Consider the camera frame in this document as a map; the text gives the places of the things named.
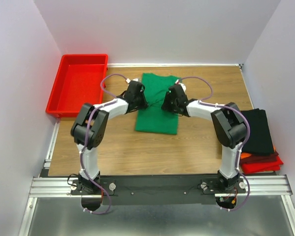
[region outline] red folded shirt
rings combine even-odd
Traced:
[[[279,171],[280,166],[283,165],[283,161],[279,156],[276,156],[276,161],[273,162],[264,162],[264,163],[251,163],[251,164],[242,164],[241,168],[244,173],[252,174],[262,171]]]

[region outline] stack of folded clothes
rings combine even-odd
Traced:
[[[278,171],[283,165],[273,146],[265,110],[241,111],[250,125],[250,138],[242,148],[240,166],[244,173]]]

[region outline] floor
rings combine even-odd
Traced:
[[[177,77],[200,76],[209,81],[214,95],[211,103],[235,102],[249,110],[249,100],[240,70],[236,66],[109,68],[107,75],[121,73],[130,79],[142,73]],[[210,90],[197,79],[184,80],[189,99],[205,97]],[[121,77],[107,80],[107,89],[121,94],[127,84]],[[104,102],[111,100],[107,94]],[[134,130],[137,113],[110,120],[98,148],[98,165],[102,175],[156,175],[215,173],[221,164],[221,145],[213,124],[199,118],[179,117],[177,135],[141,133]],[[73,118],[61,120],[49,176],[78,173],[78,150],[70,136]]]

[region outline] dark red cloth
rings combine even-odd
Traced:
[[[249,157],[240,159],[239,164],[251,164],[251,163],[264,163],[264,162],[273,162],[276,161],[276,156],[278,156],[279,153],[275,152],[269,156],[257,156],[257,155],[251,155]]]
[[[283,165],[283,161],[279,156],[276,156],[276,161],[274,162],[242,164],[241,168],[244,173],[252,174],[262,171],[276,171],[279,165]]]

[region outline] gray floor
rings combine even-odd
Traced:
[[[293,235],[280,196],[252,196],[243,208],[234,212],[200,204],[113,206],[112,209],[110,214],[97,216],[84,213],[79,198],[38,199],[29,235]]]

